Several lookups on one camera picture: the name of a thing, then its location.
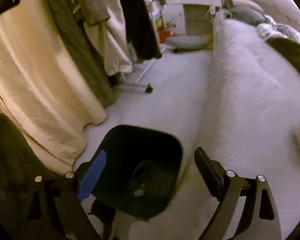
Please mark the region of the black trash bin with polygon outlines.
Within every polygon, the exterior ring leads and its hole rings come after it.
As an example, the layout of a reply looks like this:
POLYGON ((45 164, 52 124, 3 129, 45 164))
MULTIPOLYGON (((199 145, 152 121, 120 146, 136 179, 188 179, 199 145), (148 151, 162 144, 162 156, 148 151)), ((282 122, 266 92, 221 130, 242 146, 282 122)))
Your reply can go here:
POLYGON ((162 213, 174 194, 183 158, 175 136, 154 129, 118 125, 97 152, 106 165, 91 194, 124 213, 148 220, 162 213))

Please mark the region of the grey bed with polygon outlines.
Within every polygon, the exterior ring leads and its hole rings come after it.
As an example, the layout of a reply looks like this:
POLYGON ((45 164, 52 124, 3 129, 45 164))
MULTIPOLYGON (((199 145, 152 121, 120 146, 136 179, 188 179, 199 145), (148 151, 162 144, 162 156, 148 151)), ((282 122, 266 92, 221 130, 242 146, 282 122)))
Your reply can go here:
POLYGON ((281 236, 300 221, 300 75, 253 26, 218 17, 198 144, 240 176, 262 174, 281 236))

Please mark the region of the yellow curtain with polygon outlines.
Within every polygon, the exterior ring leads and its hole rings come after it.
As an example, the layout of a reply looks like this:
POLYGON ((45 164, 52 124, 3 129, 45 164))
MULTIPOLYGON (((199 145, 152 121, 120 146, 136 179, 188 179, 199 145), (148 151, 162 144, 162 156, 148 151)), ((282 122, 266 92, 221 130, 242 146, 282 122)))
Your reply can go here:
POLYGON ((86 147, 84 126, 107 117, 68 53, 47 0, 21 0, 0 15, 0 112, 58 174, 70 171, 86 147))

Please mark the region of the white clothes rack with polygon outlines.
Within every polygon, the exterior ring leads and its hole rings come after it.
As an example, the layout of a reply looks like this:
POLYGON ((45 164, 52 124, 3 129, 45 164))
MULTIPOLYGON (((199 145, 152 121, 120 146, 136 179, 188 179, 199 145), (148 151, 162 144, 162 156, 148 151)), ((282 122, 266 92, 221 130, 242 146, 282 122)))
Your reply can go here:
POLYGON ((131 73, 120 72, 115 75, 116 84, 121 88, 136 89, 143 91, 146 94, 151 94, 154 90, 150 82, 144 83, 143 80, 146 74, 151 70, 160 58, 153 58, 150 60, 142 60, 136 57, 136 52, 132 50, 133 56, 133 71, 131 73))

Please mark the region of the dark grey fleece blanket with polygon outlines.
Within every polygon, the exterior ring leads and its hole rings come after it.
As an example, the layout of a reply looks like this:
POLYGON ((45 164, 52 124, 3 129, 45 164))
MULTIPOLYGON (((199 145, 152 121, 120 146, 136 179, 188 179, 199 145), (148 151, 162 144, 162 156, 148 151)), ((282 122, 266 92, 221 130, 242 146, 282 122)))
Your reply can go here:
POLYGON ((267 44, 277 50, 300 74, 300 44, 281 37, 272 37, 267 44))

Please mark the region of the grey patterned duvet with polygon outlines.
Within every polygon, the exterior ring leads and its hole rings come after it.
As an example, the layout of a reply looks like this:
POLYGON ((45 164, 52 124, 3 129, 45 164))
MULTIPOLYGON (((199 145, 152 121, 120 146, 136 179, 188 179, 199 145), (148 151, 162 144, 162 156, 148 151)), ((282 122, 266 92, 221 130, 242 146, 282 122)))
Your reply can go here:
POLYGON ((300 44, 300 33, 290 25, 261 23, 256 30, 265 41, 270 38, 285 38, 300 44))

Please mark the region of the grey cushioned stool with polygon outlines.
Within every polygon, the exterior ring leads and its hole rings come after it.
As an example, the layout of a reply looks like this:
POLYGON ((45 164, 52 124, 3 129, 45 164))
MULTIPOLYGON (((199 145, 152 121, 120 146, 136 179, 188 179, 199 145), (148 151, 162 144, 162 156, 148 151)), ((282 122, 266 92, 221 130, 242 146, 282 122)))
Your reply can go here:
POLYGON ((180 51, 192 51, 205 49, 210 41, 201 36, 171 36, 166 38, 166 44, 172 48, 174 53, 180 51))

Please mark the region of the beige hanging coat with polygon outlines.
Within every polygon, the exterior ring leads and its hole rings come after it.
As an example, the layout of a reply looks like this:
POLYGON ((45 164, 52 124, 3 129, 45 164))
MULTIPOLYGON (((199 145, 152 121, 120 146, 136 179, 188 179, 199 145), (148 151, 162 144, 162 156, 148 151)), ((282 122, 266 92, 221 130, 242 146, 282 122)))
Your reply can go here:
POLYGON ((131 73, 133 63, 130 59, 126 37, 126 22, 120 0, 105 0, 110 19, 94 26, 84 24, 85 32, 96 51, 103 59, 106 74, 131 73))

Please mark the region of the grey pillow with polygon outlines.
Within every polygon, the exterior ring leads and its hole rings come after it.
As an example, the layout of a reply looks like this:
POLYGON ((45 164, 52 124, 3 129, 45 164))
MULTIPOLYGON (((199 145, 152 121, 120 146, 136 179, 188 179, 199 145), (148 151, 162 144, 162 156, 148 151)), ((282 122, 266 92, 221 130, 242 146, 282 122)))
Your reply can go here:
POLYGON ((261 12, 244 5, 234 6, 228 9, 226 18, 244 22, 255 27, 266 21, 266 18, 261 12))

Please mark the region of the black hanging garment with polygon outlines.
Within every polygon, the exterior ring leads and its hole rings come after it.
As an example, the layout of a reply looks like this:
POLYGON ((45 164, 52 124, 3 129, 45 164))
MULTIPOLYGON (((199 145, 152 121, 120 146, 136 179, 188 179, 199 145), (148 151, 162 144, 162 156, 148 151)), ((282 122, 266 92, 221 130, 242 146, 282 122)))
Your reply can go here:
POLYGON ((125 22, 127 41, 141 60, 162 57, 157 37, 144 0, 120 0, 125 22))

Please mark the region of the olive hanging jacket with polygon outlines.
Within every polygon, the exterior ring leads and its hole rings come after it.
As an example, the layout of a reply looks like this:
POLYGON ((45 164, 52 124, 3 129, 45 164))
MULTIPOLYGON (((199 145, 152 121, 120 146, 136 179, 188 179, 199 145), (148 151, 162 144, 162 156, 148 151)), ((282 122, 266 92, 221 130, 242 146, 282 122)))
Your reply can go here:
POLYGON ((104 71, 101 57, 80 24, 74 19, 66 0, 47 0, 47 2, 62 41, 79 72, 101 105, 110 106, 116 97, 104 71))

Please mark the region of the beige pillow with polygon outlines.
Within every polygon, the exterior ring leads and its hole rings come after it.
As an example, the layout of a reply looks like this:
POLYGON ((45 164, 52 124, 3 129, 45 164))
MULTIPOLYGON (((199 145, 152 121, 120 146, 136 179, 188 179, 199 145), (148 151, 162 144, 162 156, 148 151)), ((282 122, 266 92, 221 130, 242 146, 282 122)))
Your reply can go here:
POLYGON ((258 12, 264 11, 261 6, 259 6, 257 3, 251 0, 230 0, 230 1, 232 2, 233 6, 246 6, 258 12))

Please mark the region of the colourful picture frame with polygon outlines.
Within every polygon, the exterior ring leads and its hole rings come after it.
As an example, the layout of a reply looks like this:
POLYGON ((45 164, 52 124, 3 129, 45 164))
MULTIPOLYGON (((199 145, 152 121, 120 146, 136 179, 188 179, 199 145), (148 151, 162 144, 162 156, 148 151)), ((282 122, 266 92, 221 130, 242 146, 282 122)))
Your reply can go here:
POLYGON ((151 12, 151 19, 157 40, 160 42, 160 32, 164 30, 164 20, 161 10, 151 12))

